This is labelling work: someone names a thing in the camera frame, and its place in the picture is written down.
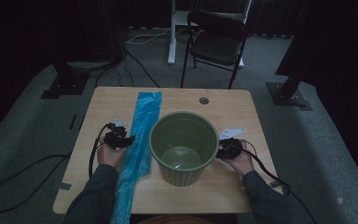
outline gray carpet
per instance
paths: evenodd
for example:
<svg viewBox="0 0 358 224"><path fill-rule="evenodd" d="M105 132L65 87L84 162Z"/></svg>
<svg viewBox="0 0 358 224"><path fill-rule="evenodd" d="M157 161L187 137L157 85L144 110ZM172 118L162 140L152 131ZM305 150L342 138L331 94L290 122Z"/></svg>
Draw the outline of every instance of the gray carpet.
<svg viewBox="0 0 358 224"><path fill-rule="evenodd" d="M160 31L133 31L131 35ZM232 89L253 95L272 159L279 177L292 185L293 192L307 205L319 223L358 223L358 170L335 125L320 103L315 89L299 87L313 111L273 104L266 82L284 82L274 76L291 43L290 38L251 36L245 47L245 67L237 74ZM128 45L133 54L161 87L178 88L186 45L177 44L175 65L167 65L169 39L156 38L142 45ZM95 63L75 63L91 67ZM25 165L52 154L71 151L83 116L87 112L95 81L93 72L81 96L41 100L56 76L52 66L37 74L0 124L0 180ZM142 67L127 56L118 67L99 79L99 86L155 87ZM202 65L188 65L186 88L226 89L226 71ZM76 116L73 127L71 123ZM43 161L0 188L0 209L27 197L60 159ZM23 206L0 214L0 223L60 223L63 216L52 211L67 161ZM311 223L299 202L290 196L295 223ZM239 214L240 223L255 223L251 214Z"/></svg>

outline plastic bucket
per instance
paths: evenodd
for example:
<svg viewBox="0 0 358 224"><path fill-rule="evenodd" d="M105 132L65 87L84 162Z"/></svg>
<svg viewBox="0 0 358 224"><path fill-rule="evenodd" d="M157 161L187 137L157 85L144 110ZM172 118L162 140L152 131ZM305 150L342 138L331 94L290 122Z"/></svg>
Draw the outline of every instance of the plastic bucket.
<svg viewBox="0 0 358 224"><path fill-rule="evenodd" d="M196 182L216 157L219 138L212 123L191 112L168 114L154 125L149 145L162 177L183 187Z"/></svg>

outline wooden table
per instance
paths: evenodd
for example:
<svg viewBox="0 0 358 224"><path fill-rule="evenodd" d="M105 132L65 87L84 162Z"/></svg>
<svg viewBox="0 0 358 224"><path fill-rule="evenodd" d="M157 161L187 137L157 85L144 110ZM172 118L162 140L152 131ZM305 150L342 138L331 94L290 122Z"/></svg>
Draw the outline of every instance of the wooden table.
<svg viewBox="0 0 358 224"><path fill-rule="evenodd" d="M66 213L72 200L89 180L88 168L91 149L96 136L104 124L114 118L127 121L130 134L132 116L140 91L161 91L162 103L159 116L174 111L195 112L208 119L220 134L226 128L245 128L237 135L251 142L259 159L276 175L263 130L260 125L252 96L242 90L198 90L99 87L95 90L75 148L62 183L69 190L59 189L53 206L54 212ZM207 105L200 98L209 99ZM255 162L255 169L267 181L273 180L264 174ZM176 187L161 176L157 162L152 157L151 173L138 180L132 204L133 214L206 214L251 212L247 194L241 178L226 163L213 161L200 179L187 187Z"/></svg>

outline small hole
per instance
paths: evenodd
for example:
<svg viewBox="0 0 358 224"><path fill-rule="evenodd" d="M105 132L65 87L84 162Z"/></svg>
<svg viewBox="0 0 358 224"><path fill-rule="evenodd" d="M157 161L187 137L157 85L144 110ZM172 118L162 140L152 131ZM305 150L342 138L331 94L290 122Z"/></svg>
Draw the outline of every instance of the small hole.
<svg viewBox="0 0 358 224"><path fill-rule="evenodd" d="M209 104L209 99L206 98L206 97L201 97L201 98L200 98L200 104L202 104L202 105L207 105L207 104Z"/></svg>

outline person's left hand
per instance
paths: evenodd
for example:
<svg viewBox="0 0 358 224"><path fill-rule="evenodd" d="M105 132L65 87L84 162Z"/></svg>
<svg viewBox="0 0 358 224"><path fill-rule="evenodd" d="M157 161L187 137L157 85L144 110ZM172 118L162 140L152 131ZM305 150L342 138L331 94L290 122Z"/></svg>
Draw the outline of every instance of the person's left hand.
<svg viewBox="0 0 358 224"><path fill-rule="evenodd" d="M122 161L127 148L121 147L116 150L112 149L108 146L104 141L104 137L100 138L101 147L97 150L97 157L98 157L98 164L107 164L111 165L115 168L120 164Z"/></svg>

